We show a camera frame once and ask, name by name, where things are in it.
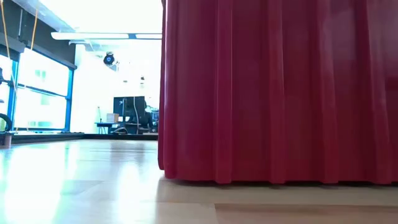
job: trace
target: fluorescent light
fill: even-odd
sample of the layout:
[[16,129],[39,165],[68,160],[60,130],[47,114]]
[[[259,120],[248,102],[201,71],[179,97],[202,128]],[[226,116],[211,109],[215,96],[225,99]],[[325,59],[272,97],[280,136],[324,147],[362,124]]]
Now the fluorescent light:
[[55,40],[85,40],[85,39],[128,39],[129,34],[112,33],[78,33],[78,32],[52,32],[52,38]]
[[161,39],[162,34],[136,34],[137,39]]

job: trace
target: wooden floor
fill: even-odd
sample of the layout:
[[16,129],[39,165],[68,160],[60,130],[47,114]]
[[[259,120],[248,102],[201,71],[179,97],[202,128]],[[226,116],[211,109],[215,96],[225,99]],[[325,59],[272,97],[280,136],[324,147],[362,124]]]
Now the wooden floor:
[[398,187],[195,185],[154,141],[54,142],[0,151],[0,223],[398,223]]

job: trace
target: rope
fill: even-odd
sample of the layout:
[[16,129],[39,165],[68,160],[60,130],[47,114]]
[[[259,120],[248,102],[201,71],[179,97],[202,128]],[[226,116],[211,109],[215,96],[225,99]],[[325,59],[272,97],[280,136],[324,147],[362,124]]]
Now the rope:
[[[8,36],[7,36],[7,25],[6,25],[6,18],[4,17],[4,6],[3,6],[3,1],[0,1],[0,5],[1,5],[1,17],[2,17],[2,25],[4,28],[4,37],[6,39],[6,48],[7,48],[7,56],[8,59],[11,61],[11,56],[10,56],[10,49],[9,49],[9,45],[8,45]],[[35,14],[35,25],[33,27],[33,34],[32,34],[32,43],[30,45],[30,49],[33,50],[33,44],[35,41],[35,35],[36,35],[36,26],[37,26],[37,15],[39,13],[39,10],[37,10],[36,7],[36,14]],[[14,93],[15,93],[15,100],[17,99],[17,89],[18,86],[16,85],[16,79],[14,76],[14,71],[11,72],[11,79],[12,79],[12,84],[14,85]],[[26,131],[29,131],[29,124],[26,126]]]

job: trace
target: red curtain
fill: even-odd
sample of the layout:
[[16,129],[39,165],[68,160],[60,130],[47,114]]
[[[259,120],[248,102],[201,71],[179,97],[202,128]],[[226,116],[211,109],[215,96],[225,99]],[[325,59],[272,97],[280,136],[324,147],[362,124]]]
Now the red curtain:
[[165,176],[397,181],[397,12],[396,0],[167,0]]

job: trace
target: window frame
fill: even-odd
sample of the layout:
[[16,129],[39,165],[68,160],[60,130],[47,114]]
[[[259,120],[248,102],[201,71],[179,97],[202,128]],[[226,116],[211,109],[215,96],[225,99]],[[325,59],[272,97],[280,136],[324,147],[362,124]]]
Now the window frame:
[[[55,60],[54,58],[51,58],[47,55],[44,55],[36,50],[33,50],[35,53],[41,54],[44,57],[47,57],[51,60],[53,60],[54,62],[60,63],[58,60]],[[20,84],[18,82],[18,76],[19,76],[19,64],[20,62],[17,61],[12,61],[12,72],[14,73],[14,78],[15,80],[15,84],[17,86],[17,88],[25,88],[40,94],[45,94],[45,95],[50,95],[50,96],[57,96],[57,97],[63,97],[66,99],[67,102],[67,107],[65,110],[65,125],[63,128],[29,128],[29,130],[31,131],[63,131],[63,132],[69,132],[70,131],[70,118],[71,118],[71,111],[72,111],[72,92],[73,92],[73,76],[74,76],[74,70],[72,68],[70,68],[69,66],[69,73],[68,73],[68,88],[67,88],[67,95],[61,95],[58,93],[54,93],[52,91],[48,91],[48,90],[44,90],[41,88],[36,88],[34,86],[28,86],[28,85],[24,85],[24,84]],[[12,77],[11,80],[7,80],[5,81],[5,83],[7,83],[9,85],[9,101],[8,101],[8,109],[7,109],[7,115],[8,117],[10,117],[10,119],[12,120],[12,129],[13,131],[16,130],[16,128],[18,128],[18,130],[20,131],[27,131],[28,128],[26,127],[15,127],[15,114],[16,114],[16,103],[17,103],[17,99],[15,96],[15,87],[14,87],[14,83],[12,81]]]

